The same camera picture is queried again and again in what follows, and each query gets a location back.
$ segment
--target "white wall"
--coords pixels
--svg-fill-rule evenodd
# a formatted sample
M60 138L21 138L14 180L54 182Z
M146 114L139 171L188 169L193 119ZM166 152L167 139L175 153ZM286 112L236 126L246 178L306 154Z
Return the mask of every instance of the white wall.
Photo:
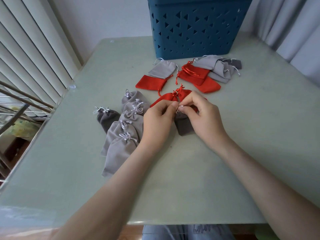
M259 0L253 0L242 31L252 31ZM49 0L80 60L103 38L151 36L147 0Z

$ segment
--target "person's right hand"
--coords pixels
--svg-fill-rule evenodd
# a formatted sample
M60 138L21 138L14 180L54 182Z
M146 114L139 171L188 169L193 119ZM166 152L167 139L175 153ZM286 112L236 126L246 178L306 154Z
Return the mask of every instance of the person's right hand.
M199 93L192 91L180 102L178 111L186 114L192 124L195 133L210 147L216 151L228 140L225 129L223 128L219 109L210 103ZM190 106L198 107L197 114Z

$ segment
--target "light blue pants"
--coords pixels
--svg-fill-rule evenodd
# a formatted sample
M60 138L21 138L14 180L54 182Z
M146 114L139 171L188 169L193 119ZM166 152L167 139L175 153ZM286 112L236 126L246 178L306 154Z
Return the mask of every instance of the light blue pants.
M227 225L145 225L142 240L235 240Z

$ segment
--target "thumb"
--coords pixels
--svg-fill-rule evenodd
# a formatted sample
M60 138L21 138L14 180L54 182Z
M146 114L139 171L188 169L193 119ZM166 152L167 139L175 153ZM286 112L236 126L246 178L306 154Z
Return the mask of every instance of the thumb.
M173 118L177 109L179 107L179 103L177 101L174 101L172 104L170 104L168 107L167 107L167 110L166 112L164 113L165 116L168 116L170 118Z
M186 114L189 117L191 122L198 118L197 113L190 106L180 106L178 110Z

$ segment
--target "blue plastic basket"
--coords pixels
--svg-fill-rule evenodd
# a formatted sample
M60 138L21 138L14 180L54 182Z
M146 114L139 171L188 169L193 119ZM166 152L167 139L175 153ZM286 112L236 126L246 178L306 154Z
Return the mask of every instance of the blue plastic basket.
M154 49L165 60L227 54L252 0L148 0Z

